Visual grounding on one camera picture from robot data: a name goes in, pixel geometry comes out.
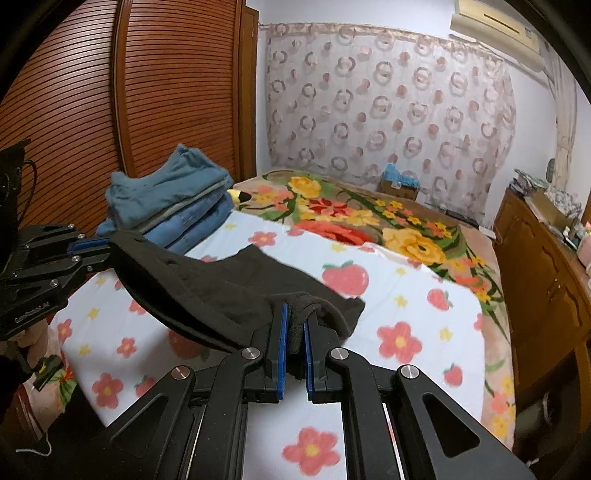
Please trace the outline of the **blue denim folded jeans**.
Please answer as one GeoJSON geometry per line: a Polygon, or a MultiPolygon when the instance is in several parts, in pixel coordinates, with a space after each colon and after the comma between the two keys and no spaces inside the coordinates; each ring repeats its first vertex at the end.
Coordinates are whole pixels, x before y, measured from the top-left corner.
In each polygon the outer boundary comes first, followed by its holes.
{"type": "Polygon", "coordinates": [[[107,219],[99,224],[96,235],[108,236],[116,230],[132,230],[159,247],[184,254],[221,227],[233,208],[226,189],[180,210],[143,234],[134,230],[139,223],[181,200],[184,199],[153,192],[111,200],[107,219]]]}

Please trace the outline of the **white floral strawberry sheet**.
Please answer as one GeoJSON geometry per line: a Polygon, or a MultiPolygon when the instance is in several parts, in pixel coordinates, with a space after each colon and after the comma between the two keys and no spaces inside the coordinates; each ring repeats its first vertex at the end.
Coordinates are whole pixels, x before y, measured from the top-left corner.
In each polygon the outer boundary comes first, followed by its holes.
{"type": "Polygon", "coordinates": [[[379,246],[249,214],[179,256],[118,232],[52,329],[104,451],[85,479],[398,476],[389,423],[411,380],[483,409],[481,307],[379,246]]]}

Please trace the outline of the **cardboard box on cabinet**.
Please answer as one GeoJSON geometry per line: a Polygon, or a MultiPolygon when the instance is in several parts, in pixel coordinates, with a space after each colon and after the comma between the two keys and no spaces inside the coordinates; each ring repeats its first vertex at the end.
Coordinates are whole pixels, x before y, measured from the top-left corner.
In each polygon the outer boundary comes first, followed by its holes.
{"type": "Polygon", "coordinates": [[[552,202],[547,198],[545,192],[542,190],[535,191],[533,194],[525,197],[528,205],[533,209],[534,214],[539,220],[554,226],[559,230],[565,227],[571,227],[574,218],[569,218],[563,214],[552,202]]]}

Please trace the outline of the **teal folded garment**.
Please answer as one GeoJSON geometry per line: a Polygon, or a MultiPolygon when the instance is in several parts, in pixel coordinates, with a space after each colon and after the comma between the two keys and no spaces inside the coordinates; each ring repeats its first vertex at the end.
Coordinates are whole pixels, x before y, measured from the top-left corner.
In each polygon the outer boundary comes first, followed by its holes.
{"type": "Polygon", "coordinates": [[[111,175],[105,192],[107,219],[98,226],[97,233],[136,229],[180,202],[230,184],[228,170],[200,150],[179,144],[165,163],[147,176],[131,178],[122,172],[111,175]]]}

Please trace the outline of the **cardboard box with blue cloth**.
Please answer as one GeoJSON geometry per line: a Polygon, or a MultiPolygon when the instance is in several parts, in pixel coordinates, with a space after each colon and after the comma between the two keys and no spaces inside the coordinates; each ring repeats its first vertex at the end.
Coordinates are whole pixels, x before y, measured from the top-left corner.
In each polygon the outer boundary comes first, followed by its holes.
{"type": "Polygon", "coordinates": [[[382,173],[379,190],[393,197],[415,201],[420,191],[419,180],[413,174],[403,174],[389,163],[382,173]]]}

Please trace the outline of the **white air conditioner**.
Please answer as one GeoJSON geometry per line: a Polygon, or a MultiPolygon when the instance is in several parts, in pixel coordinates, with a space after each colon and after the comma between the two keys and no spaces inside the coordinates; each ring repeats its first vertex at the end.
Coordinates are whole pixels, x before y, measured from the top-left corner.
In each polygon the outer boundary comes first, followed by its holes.
{"type": "Polygon", "coordinates": [[[481,1],[457,0],[450,28],[513,57],[536,73],[546,66],[537,33],[481,1]]]}

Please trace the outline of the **yellow plush toy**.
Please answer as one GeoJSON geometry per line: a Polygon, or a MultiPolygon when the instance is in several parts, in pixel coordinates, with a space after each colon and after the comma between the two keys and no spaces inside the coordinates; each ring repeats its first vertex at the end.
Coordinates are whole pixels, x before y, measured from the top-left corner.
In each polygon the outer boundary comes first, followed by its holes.
{"type": "Polygon", "coordinates": [[[252,199],[252,195],[249,192],[245,192],[237,189],[228,189],[228,194],[231,197],[232,203],[240,205],[245,202],[249,202],[252,199]]]}

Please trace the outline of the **patterned sheer curtain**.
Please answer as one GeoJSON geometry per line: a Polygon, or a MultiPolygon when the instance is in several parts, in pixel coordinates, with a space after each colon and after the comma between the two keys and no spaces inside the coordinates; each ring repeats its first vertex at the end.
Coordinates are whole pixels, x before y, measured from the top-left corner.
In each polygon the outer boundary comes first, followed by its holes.
{"type": "Polygon", "coordinates": [[[515,135],[504,60],[397,29],[266,29],[266,135],[274,166],[375,186],[388,167],[421,201],[483,222],[515,135]]]}

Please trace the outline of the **floral colourful blanket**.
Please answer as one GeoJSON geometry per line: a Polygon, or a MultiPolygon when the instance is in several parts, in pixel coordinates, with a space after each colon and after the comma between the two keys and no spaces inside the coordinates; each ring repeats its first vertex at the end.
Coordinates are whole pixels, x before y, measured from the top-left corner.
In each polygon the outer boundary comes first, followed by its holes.
{"type": "Polygon", "coordinates": [[[478,230],[421,204],[297,170],[276,170],[236,184],[252,196],[245,213],[329,240],[370,250],[377,245],[440,280],[464,286],[482,312],[484,425],[507,447],[514,444],[516,405],[509,316],[492,242],[478,230]]]}

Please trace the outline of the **black pants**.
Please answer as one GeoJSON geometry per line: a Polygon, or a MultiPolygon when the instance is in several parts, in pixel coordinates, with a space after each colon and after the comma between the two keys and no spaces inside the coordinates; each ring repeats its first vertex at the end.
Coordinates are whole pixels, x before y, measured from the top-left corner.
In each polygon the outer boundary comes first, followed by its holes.
{"type": "Polygon", "coordinates": [[[301,350],[303,325],[315,314],[341,340],[352,336],[365,308],[256,246],[204,262],[172,253],[125,231],[109,239],[119,280],[150,315],[176,333],[218,350],[249,346],[252,333],[288,307],[287,352],[301,350]]]}

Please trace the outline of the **wooden sideboard cabinet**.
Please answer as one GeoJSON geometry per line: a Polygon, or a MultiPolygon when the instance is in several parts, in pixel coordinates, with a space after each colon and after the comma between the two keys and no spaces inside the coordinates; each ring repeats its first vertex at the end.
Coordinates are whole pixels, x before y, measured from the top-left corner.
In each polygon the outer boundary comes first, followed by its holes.
{"type": "Polygon", "coordinates": [[[590,415],[590,289],[576,254],[508,189],[494,250],[508,311],[518,404],[524,406],[573,364],[590,415]]]}

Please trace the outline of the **wooden louvred wardrobe door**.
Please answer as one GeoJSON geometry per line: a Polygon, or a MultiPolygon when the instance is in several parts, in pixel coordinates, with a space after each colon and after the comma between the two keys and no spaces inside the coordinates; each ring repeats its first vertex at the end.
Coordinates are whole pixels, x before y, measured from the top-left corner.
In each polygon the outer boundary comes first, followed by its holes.
{"type": "Polygon", "coordinates": [[[92,232],[113,172],[178,145],[256,173],[256,13],[242,1],[5,1],[1,143],[26,145],[25,224],[92,232]]]}

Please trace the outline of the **grey folded garment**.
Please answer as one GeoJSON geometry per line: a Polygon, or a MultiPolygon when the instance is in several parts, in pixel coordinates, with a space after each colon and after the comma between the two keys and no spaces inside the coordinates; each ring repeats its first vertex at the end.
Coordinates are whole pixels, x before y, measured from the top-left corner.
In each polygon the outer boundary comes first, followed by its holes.
{"type": "Polygon", "coordinates": [[[172,215],[176,214],[180,210],[183,210],[186,207],[190,207],[194,203],[197,203],[201,200],[207,199],[211,197],[213,193],[223,193],[226,189],[228,189],[228,181],[222,180],[219,181],[212,186],[206,188],[201,193],[192,196],[190,198],[186,198],[181,200],[173,205],[164,208],[160,212],[157,212],[147,220],[139,223],[137,226],[134,227],[134,230],[138,231],[139,233],[143,234],[148,230],[154,228],[156,225],[161,223],[162,221],[166,220],[167,218],[171,217],[172,215]]]}

